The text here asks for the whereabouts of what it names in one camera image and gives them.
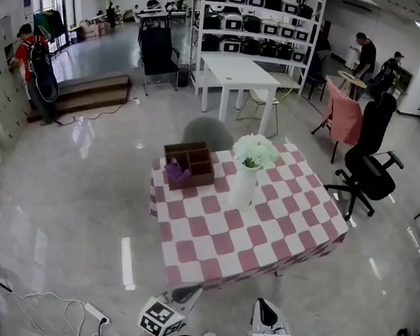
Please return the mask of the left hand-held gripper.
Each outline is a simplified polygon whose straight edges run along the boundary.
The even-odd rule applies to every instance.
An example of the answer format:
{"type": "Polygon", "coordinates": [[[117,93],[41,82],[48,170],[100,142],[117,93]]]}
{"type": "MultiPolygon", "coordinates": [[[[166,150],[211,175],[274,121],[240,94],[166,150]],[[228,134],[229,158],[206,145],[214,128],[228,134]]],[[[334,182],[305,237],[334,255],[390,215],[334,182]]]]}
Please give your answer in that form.
{"type": "Polygon", "coordinates": [[[202,294],[194,286],[167,287],[150,297],[141,310],[137,325],[150,336],[173,336],[186,326],[186,318],[202,294]]]}

